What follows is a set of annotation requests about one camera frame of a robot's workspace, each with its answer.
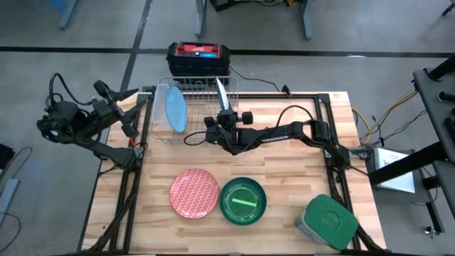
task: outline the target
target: butcher block tabletop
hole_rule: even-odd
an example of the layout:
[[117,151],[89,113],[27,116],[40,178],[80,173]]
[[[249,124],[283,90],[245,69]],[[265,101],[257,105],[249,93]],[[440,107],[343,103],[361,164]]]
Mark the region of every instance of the butcher block tabletop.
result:
[[[325,93],[331,98],[340,144],[346,147],[359,146],[348,93]],[[127,110],[134,106],[136,97],[133,95],[119,105]],[[254,123],[249,127],[264,129],[273,127],[279,114],[289,105],[305,107],[316,116],[313,100],[294,98],[239,99],[238,112],[251,111]],[[326,111],[324,108],[322,110],[326,119]],[[139,117],[139,132],[144,123],[144,113],[145,108]],[[291,108],[286,111],[280,124],[306,121],[308,118],[304,111]],[[155,139],[151,129],[149,125],[149,147],[144,154],[129,253],[338,253],[328,246],[312,242],[294,227],[295,217],[314,196],[322,193],[330,195],[321,149],[308,147],[298,140],[286,140],[263,144],[257,149],[231,156],[220,146],[207,143],[200,146],[166,144]],[[128,146],[128,139],[119,122],[112,125],[107,144],[112,147]],[[352,158],[351,164],[366,171],[364,162],[359,159]],[[110,169],[112,165],[112,162],[104,161],[100,171]],[[267,196],[267,207],[262,218],[251,225],[235,225],[223,217],[219,205],[199,219],[186,219],[178,215],[169,201],[171,184],[181,172],[194,168],[209,171],[216,178],[220,191],[228,181],[237,177],[249,177],[257,181]],[[346,176],[354,215],[367,234],[385,248],[368,177],[351,170],[346,171]],[[111,171],[98,179],[83,236],[83,250],[94,245],[112,221],[121,180],[120,170]],[[119,229],[117,247],[122,246],[126,219]]]

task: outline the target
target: green plate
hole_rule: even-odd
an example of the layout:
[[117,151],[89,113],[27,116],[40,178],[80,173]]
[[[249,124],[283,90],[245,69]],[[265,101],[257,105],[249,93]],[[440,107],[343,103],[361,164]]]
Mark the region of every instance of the green plate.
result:
[[221,191],[221,212],[234,224],[255,223],[264,214],[266,206],[264,189],[250,178],[234,178]]

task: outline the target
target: concrete floor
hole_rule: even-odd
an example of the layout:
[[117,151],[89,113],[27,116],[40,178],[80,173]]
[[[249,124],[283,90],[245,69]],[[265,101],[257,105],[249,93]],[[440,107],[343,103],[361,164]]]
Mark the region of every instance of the concrete floor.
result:
[[[60,31],[59,13],[48,0],[0,0],[0,46],[129,48],[144,4],[145,0],[80,0],[69,29]],[[218,14],[208,6],[207,33],[200,41],[244,49],[454,52],[455,13],[439,17],[448,5],[446,0],[318,0],[314,37],[309,42],[302,39],[298,6],[243,4]],[[141,47],[195,41],[195,11],[193,1],[153,1]],[[34,150],[18,175],[21,185],[9,208],[21,219],[22,230],[5,255],[75,251],[100,163],[84,149],[47,142],[35,122],[44,113],[53,72],[62,73],[83,101],[95,95],[92,84],[96,80],[119,89],[128,58],[127,54],[0,53],[0,143]],[[245,76],[271,80],[279,87],[288,85],[293,91],[348,91],[352,106],[372,122],[371,115],[380,116],[411,86],[413,70],[434,67],[443,60],[233,55],[231,65]],[[139,55],[129,87],[155,85],[167,75],[164,55]],[[241,79],[239,87],[241,91],[274,89]],[[382,132],[393,132],[423,109],[416,96],[388,117]],[[358,131],[364,134],[365,128],[359,124]],[[386,146],[421,149],[436,139],[424,116],[386,141]],[[387,248],[424,255],[455,252],[455,221],[441,191],[437,206],[446,233],[431,239],[423,233],[430,224],[425,207],[378,204]],[[17,224],[6,218],[0,247],[16,229]]]

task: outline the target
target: green lid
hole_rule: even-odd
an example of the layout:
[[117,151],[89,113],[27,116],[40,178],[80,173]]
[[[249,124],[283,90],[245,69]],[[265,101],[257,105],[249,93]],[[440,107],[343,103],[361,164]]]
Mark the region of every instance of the green lid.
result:
[[326,195],[319,195],[306,207],[305,224],[335,250],[347,248],[358,221],[341,204]]
[[221,212],[237,225],[249,225],[258,221],[264,214],[266,205],[264,189],[250,178],[235,178],[221,191]]

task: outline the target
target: battery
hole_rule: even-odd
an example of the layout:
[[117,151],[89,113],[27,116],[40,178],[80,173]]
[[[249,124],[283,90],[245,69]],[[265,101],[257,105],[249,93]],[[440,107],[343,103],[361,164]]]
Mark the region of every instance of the battery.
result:
[[[230,50],[226,46],[213,43],[172,43],[166,56],[172,76],[207,77],[228,76]],[[191,79],[191,84],[199,83]]]

